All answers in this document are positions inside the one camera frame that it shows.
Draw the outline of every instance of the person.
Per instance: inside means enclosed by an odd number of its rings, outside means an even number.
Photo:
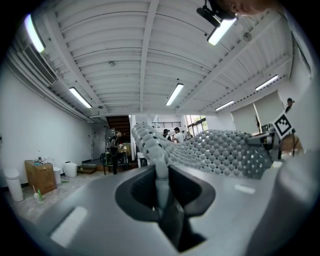
[[[185,141],[185,140],[186,140],[186,136],[187,136],[187,134],[185,133],[185,131],[184,131],[184,130],[182,131],[182,136],[183,136],[183,141]]]
[[[162,135],[164,138],[166,138],[168,141],[171,141],[171,138],[170,138],[170,135],[168,134],[168,129],[164,129],[163,130],[163,135]]]
[[[119,138],[122,136],[121,131],[118,131],[116,135],[111,138],[110,153],[112,156],[112,172],[117,174],[118,159],[122,157],[122,154],[119,153]]]
[[[190,133],[190,131],[188,131],[188,132],[186,133],[186,136],[185,136],[185,141],[188,141],[188,140],[190,140],[191,138],[193,138],[193,135]]]
[[[174,142],[176,143],[182,143],[184,141],[184,136],[180,132],[180,129],[178,127],[174,128],[175,136],[173,138]]]
[[[209,2],[215,2],[225,11],[240,16],[256,15],[266,9],[282,10],[282,5],[277,0],[209,0]]]
[[[287,105],[285,107],[285,112],[287,113],[291,109],[294,101],[292,100],[292,98],[288,98],[286,102],[287,102]]]

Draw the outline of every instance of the white t-shirt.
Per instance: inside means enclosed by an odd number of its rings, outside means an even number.
[[[175,139],[179,142],[179,143],[182,143],[184,142],[184,136],[182,135],[181,132],[178,132],[174,135]]]

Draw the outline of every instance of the ceiling beam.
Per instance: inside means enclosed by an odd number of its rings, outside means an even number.
[[[145,22],[143,43],[142,43],[142,53],[141,53],[141,69],[140,69],[140,112],[143,111],[147,55],[148,55],[152,27],[154,25],[154,20],[156,17],[158,5],[159,5],[159,0],[151,0],[148,15],[146,17],[146,22]]]
[[[292,59],[291,56],[283,56],[280,59],[278,59],[276,62],[274,62],[271,66],[269,66],[267,69],[265,69],[265,74],[270,74],[272,72],[275,72],[278,68],[282,67],[283,65],[287,64],[288,62],[290,62]],[[243,92],[244,90],[246,90],[247,88],[250,87],[254,87],[256,88],[259,84],[259,82],[261,82],[261,84],[265,81],[267,81],[268,79],[270,79],[270,77],[268,75],[264,75],[263,73],[259,73],[257,75],[255,75],[254,77],[250,78],[249,80],[247,80],[246,82],[244,82],[243,84],[241,84],[237,89],[235,89],[234,91],[230,92],[229,94],[227,94],[225,97],[222,97],[221,99],[217,100],[216,102],[208,105],[207,107],[203,108],[200,110],[201,113],[205,114],[208,111],[215,111],[215,109],[217,109],[218,107],[220,107],[221,105],[229,102],[229,101],[235,101],[236,100],[236,96],[237,94],[239,94],[240,92]]]
[[[102,106],[102,105],[129,105],[129,104],[140,104],[140,103],[144,103],[144,104],[152,104],[153,102],[113,102],[113,103],[101,103],[101,104],[91,104],[93,107],[96,106]]]
[[[275,92],[284,82],[288,81],[288,77],[284,76],[275,83],[273,83],[271,86],[265,87],[264,89],[260,90],[255,95],[250,96],[249,98],[244,99],[243,101],[233,104],[230,107],[227,107],[223,109],[222,111],[219,111],[219,114],[223,114],[225,112],[233,112],[236,111],[252,102],[258,101],[259,99],[262,99],[263,97]]]
[[[234,49],[203,79],[199,85],[179,104],[176,113],[179,113],[201,90],[210,85],[226,68],[228,68],[250,45],[256,42],[270,27],[281,19],[277,12],[269,12],[264,19],[250,31],[252,39],[249,42],[241,40]]]
[[[96,104],[102,104],[103,102],[96,95],[95,91],[91,88],[84,75],[81,73],[78,68],[76,62],[74,61],[67,45],[65,39],[61,33],[57,17],[55,12],[51,9],[44,13],[43,20],[45,27],[50,35],[51,41],[54,44],[56,50],[60,54],[64,64],[70,70],[70,72],[74,75],[76,81],[81,85],[81,87],[85,90],[85,92],[90,96],[90,98]]]
[[[110,113],[105,113],[105,114],[100,114],[100,115],[94,115],[90,116],[90,118],[101,118],[101,117],[116,117],[116,116],[125,116],[125,115],[147,115],[147,114],[157,114],[157,115],[175,115],[177,116],[176,112],[174,109],[171,110],[162,110],[162,109],[148,109],[147,111],[141,113],[138,110],[136,111],[131,111],[131,112],[110,112]],[[184,110],[181,113],[178,114],[178,116],[182,115],[200,115],[201,113],[199,111],[190,111],[190,110]],[[208,115],[216,115],[216,113],[211,113],[208,112]]]

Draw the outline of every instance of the staircase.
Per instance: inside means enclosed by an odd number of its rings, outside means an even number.
[[[110,129],[116,129],[122,132],[122,142],[130,142],[130,121],[127,115],[107,116],[106,120]]]

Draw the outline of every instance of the white trash can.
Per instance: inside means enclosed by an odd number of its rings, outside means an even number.
[[[77,176],[77,164],[74,162],[65,162],[63,165],[63,171],[67,177]]]
[[[13,200],[16,202],[22,201],[24,194],[19,180],[19,172],[14,168],[6,168],[4,169],[4,175]]]
[[[61,183],[61,169],[58,167],[53,167],[53,173],[54,173],[54,179],[55,179],[55,184],[60,184]]]

